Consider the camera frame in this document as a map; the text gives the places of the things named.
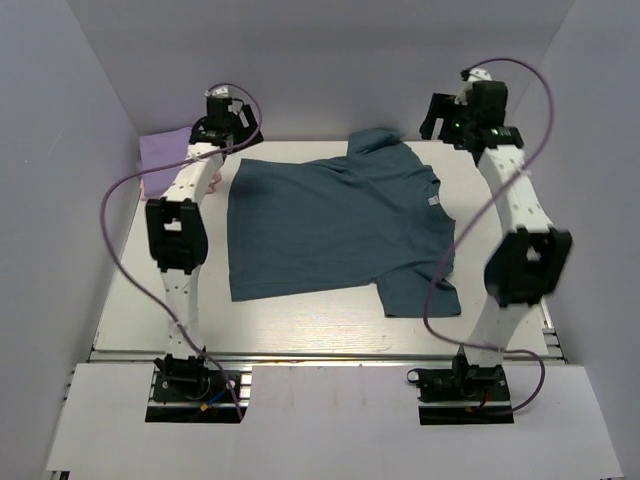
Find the teal blue t shirt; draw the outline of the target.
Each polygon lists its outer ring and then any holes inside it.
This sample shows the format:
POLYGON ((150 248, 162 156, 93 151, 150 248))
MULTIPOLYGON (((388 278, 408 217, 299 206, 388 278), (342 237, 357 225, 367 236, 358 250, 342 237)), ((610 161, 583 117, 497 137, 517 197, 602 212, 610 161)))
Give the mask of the teal blue t shirt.
POLYGON ((439 190, 395 130, 355 132, 334 158, 243 159, 228 197, 232 300, 374 285, 388 317, 459 315, 439 190))

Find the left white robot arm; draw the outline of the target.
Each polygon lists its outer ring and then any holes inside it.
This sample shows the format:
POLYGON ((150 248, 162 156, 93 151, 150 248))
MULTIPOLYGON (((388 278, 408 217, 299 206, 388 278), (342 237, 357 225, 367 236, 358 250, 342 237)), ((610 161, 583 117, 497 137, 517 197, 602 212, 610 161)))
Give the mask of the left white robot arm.
POLYGON ((198 280, 208 255, 200 205, 226 157, 264 140, 251 105, 227 85, 205 94, 206 114, 195 122, 186 164, 168 189, 146 202, 149 249, 164 285, 169 314, 167 352, 198 356, 198 280))

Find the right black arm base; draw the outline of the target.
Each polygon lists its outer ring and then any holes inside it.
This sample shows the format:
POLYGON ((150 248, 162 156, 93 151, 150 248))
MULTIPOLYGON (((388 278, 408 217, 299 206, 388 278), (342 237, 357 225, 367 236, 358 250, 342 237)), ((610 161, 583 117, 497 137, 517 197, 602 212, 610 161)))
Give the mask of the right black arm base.
POLYGON ((414 368, 407 382, 418 390, 422 426, 512 424, 514 414, 502 366, 479 367, 457 354, 444 369, 414 368))

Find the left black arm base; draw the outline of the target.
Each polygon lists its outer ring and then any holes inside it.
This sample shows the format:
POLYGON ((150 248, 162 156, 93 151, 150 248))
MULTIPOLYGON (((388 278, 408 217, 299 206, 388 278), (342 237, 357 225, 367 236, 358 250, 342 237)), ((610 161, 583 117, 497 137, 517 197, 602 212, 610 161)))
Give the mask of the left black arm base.
POLYGON ((250 374, 220 371, 203 357, 170 354, 153 361, 145 421, 238 424, 249 406, 250 374))

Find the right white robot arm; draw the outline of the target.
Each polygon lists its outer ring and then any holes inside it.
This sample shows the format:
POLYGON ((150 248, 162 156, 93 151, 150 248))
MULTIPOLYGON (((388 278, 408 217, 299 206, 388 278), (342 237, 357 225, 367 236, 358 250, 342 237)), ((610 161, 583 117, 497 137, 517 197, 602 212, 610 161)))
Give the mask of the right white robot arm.
POLYGON ((573 245, 538 200, 521 135, 504 123, 507 100, 504 82, 469 77, 458 94, 433 95, 419 129, 424 140, 437 138, 472 155, 502 230, 484 270, 485 304, 459 349, 467 364, 451 374, 453 390, 466 399, 486 389, 484 369, 502 363, 521 321, 555 291, 573 245))

